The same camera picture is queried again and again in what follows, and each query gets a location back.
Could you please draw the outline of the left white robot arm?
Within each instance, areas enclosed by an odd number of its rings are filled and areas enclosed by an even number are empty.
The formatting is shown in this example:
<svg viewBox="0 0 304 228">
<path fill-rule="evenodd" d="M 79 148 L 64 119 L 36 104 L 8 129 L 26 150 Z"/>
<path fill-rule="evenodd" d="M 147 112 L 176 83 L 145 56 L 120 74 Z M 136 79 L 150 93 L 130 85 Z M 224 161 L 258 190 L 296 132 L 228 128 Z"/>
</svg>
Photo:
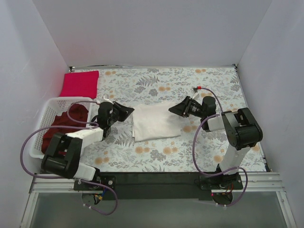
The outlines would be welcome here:
<svg viewBox="0 0 304 228">
<path fill-rule="evenodd" d="M 98 114 L 93 117 L 90 127 L 73 133 L 55 133 L 41 163 L 42 171 L 66 179 L 83 179 L 85 185 L 96 190 L 101 178 L 96 168 L 80 162 L 85 147 L 104 140 L 116 122 L 124 122 L 134 108 L 123 106 L 115 101 L 99 103 Z"/>
</svg>

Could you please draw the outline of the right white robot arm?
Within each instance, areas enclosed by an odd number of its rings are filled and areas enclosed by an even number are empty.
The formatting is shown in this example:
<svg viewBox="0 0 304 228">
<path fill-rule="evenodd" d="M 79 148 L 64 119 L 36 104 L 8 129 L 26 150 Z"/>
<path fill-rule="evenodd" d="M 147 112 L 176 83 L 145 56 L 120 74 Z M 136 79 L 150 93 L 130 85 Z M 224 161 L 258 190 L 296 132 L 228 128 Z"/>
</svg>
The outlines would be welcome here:
<svg viewBox="0 0 304 228">
<path fill-rule="evenodd" d="M 216 99 L 212 96 L 203 98 L 202 103 L 187 96 L 181 103 L 169 108 L 169 112 L 181 117 L 189 115 L 200 118 L 200 125 L 195 132 L 192 144 L 192 159 L 195 167 L 202 175 L 215 177 L 215 184 L 225 189 L 232 183 L 232 175 L 238 174 L 240 165 L 255 145 L 262 141 L 263 132 L 249 108 L 241 108 L 235 112 L 216 113 Z M 195 158 L 196 139 L 200 132 L 215 132 L 225 130 L 229 145 L 223 160 L 214 173 L 207 174 L 200 170 Z"/>
</svg>

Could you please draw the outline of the white t shirt red print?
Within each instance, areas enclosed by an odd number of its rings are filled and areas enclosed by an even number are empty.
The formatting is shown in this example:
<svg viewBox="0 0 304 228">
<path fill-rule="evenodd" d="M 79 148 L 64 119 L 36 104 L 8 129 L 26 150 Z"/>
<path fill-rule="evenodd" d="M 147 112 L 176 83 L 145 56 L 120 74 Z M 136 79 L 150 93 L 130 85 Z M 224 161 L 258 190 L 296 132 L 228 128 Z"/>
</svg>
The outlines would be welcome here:
<svg viewBox="0 0 304 228">
<path fill-rule="evenodd" d="M 137 105 L 132 113 L 132 137 L 135 142 L 181 136 L 179 116 L 169 111 L 175 102 Z"/>
</svg>

